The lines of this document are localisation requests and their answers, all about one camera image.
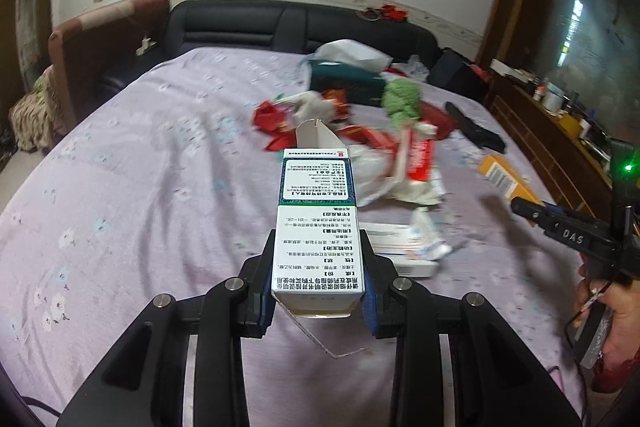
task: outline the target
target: purple bedsheet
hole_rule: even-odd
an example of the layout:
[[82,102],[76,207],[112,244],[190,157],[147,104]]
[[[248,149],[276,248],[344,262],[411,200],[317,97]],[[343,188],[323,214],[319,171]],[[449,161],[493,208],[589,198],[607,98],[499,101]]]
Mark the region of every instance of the purple bedsheet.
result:
[[[280,156],[263,150],[270,138],[250,120],[263,100],[303,90],[294,75],[300,58],[201,48],[161,64],[82,122],[25,181],[0,216],[0,361],[20,393],[62,410],[155,295],[205,293],[262,251],[275,225]],[[508,161],[550,201],[482,105],[422,90],[428,102],[454,102],[500,134]],[[390,126],[379,108],[353,110],[353,123]],[[483,293],[545,367],[561,367],[580,409],[561,334],[578,257],[511,216],[476,172],[481,158],[459,132],[437,144],[448,194],[432,216],[457,250],[424,284],[456,298]],[[359,214],[408,223],[413,208],[383,200]],[[333,360],[276,309],[263,340],[242,341],[252,425],[386,425],[395,341],[373,339],[359,312],[306,324],[333,351],[369,349]],[[186,406],[185,425],[190,417]]]

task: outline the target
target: wooden door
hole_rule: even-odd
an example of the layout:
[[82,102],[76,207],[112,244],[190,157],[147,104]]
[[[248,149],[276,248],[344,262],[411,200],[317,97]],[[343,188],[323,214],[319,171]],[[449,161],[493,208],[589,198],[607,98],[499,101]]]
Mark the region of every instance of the wooden door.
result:
[[18,58],[16,0],[0,0],[0,122],[2,124],[8,123],[9,109],[33,84],[34,74],[42,73],[50,64],[47,41],[51,35],[51,0],[29,1],[35,8],[30,14],[31,22],[34,23],[32,27],[35,30],[31,49],[37,49],[38,54],[30,57],[30,74],[25,80],[24,68],[21,69]]

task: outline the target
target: orange box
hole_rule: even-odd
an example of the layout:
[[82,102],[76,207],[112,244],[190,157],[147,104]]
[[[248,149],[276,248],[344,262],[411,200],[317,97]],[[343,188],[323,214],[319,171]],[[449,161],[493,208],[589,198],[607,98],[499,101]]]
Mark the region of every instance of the orange box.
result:
[[501,156],[494,154],[486,156],[478,167],[478,171],[491,181],[507,200],[511,201],[519,196],[532,203],[542,204],[542,200]]

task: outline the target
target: metal screw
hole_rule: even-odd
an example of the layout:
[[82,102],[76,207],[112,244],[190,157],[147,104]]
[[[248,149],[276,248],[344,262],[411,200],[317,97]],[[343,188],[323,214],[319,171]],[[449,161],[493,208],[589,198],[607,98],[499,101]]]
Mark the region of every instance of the metal screw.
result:
[[393,285],[396,290],[408,290],[411,288],[411,279],[407,279],[406,277],[398,277],[394,279]]
[[466,301],[472,306],[482,306],[484,304],[484,297],[477,292],[471,292],[466,295]]
[[164,308],[171,304],[171,295],[167,293],[161,293],[160,295],[156,295],[154,297],[154,306],[156,308]]
[[225,288],[227,290],[239,290],[242,286],[244,286],[244,281],[239,277],[231,277],[231,279],[225,281]]

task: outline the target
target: white box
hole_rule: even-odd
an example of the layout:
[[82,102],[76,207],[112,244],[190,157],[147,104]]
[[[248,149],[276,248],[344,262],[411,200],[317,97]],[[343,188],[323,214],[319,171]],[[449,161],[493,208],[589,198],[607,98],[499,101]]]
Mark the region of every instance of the white box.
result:
[[439,261],[451,252],[426,208],[416,208],[409,225],[361,223],[371,248],[393,261],[398,275],[433,277]]
[[348,317],[364,292],[349,151],[320,120],[296,137],[282,162],[271,292],[300,317]]
[[508,67],[506,64],[503,64],[500,60],[496,60],[495,58],[491,61],[491,65],[489,67],[492,70],[494,70],[496,73],[498,73],[500,76],[505,76],[507,74],[510,74],[511,76],[514,76],[519,81],[524,83],[529,82],[533,78],[532,74],[520,73],[520,71],[514,70],[513,68]]

